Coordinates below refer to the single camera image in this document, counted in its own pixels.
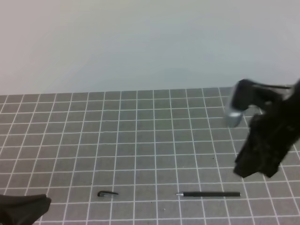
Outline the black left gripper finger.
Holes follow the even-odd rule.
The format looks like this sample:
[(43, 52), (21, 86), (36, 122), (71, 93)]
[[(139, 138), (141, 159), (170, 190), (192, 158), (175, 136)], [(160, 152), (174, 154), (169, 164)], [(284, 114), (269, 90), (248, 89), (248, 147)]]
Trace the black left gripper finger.
[(51, 199), (45, 194), (28, 196), (0, 196), (2, 225), (32, 225), (50, 208)]

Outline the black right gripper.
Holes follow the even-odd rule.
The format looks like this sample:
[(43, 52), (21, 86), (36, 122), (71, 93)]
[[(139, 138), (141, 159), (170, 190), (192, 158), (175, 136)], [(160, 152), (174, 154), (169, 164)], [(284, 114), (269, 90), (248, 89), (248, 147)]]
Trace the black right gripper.
[(251, 105), (264, 113), (252, 117), (233, 172), (242, 178), (254, 173), (271, 178), (300, 138), (300, 84), (297, 82), (292, 87), (287, 98), (257, 83), (254, 83), (253, 94)]

